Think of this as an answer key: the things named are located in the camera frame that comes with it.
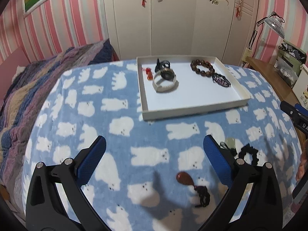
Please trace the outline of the person's right hand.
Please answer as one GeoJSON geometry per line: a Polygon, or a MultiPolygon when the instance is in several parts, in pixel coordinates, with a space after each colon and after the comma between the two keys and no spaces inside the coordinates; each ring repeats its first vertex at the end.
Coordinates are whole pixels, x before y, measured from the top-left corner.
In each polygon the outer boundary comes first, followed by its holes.
{"type": "Polygon", "coordinates": [[[300,164],[298,167],[298,171],[295,176],[295,180],[298,182],[304,175],[306,171],[306,165],[307,165],[307,153],[302,152],[301,157],[300,157],[300,164]]]}

